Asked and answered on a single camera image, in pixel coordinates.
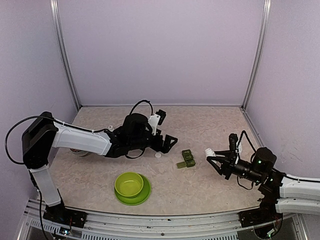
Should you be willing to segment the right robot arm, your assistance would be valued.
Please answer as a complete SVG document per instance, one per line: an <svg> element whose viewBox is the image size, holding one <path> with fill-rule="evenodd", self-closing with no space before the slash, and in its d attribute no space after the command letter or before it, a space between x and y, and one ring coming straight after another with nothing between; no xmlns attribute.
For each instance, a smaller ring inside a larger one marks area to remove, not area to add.
<svg viewBox="0 0 320 240"><path fill-rule="evenodd" d="M229 149L213 151L207 148L205 157L216 172L229 180L231 175L245 179L257 186L263 198L258 208L246 211L260 222L284 214L319 215L320 180L290 175L275 169L277 157L267 147L254 148L250 161L241 159L241 141L247 137L242 131L228 137Z"/></svg>

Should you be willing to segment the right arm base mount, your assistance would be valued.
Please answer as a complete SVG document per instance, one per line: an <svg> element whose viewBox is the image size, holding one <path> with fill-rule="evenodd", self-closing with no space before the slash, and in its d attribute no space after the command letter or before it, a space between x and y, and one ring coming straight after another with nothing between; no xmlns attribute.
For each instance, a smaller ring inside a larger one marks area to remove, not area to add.
<svg viewBox="0 0 320 240"><path fill-rule="evenodd" d="M245 228L281 219L283 214L276 212L273 208L254 208L240 211L238 216L241 227Z"/></svg>

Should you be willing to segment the plain white bottle cap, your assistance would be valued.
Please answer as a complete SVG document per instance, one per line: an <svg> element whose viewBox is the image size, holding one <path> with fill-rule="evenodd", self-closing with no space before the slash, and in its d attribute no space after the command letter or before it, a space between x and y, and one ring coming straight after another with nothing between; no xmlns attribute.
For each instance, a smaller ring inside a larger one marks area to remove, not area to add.
<svg viewBox="0 0 320 240"><path fill-rule="evenodd" d="M156 157L156 158L161 158L162 155L161 155L161 153L158 153L158 152L157 152L157 153L155 154L155 157Z"/></svg>

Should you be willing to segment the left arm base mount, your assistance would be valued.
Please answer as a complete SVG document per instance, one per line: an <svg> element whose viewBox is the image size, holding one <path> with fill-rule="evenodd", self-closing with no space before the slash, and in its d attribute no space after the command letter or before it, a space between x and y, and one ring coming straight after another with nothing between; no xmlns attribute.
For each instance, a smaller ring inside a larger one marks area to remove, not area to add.
<svg viewBox="0 0 320 240"><path fill-rule="evenodd" d="M86 223L87 213L68 208L62 211L45 210L43 218L57 224L83 229Z"/></svg>

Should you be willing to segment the white pill bottle with code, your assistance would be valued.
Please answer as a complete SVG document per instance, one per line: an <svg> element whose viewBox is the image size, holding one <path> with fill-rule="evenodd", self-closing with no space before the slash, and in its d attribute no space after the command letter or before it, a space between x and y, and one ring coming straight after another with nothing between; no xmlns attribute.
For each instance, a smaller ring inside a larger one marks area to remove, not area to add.
<svg viewBox="0 0 320 240"><path fill-rule="evenodd" d="M114 130L114 127L112 125L109 125L107 129L112 132Z"/></svg>

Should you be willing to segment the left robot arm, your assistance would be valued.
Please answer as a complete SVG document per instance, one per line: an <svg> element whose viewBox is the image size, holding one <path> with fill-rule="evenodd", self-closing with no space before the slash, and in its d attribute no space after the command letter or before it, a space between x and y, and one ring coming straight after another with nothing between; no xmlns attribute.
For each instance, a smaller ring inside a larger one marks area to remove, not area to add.
<svg viewBox="0 0 320 240"><path fill-rule="evenodd" d="M47 111L37 116L22 135L23 163L46 205L51 207L50 214L61 223L70 218L50 175L48 156L52 148L75 149L107 158L126 157L130 151L147 148L166 154L178 138L162 136L158 126L165 117L162 110L149 117L130 113L114 130L92 130L60 122Z"/></svg>

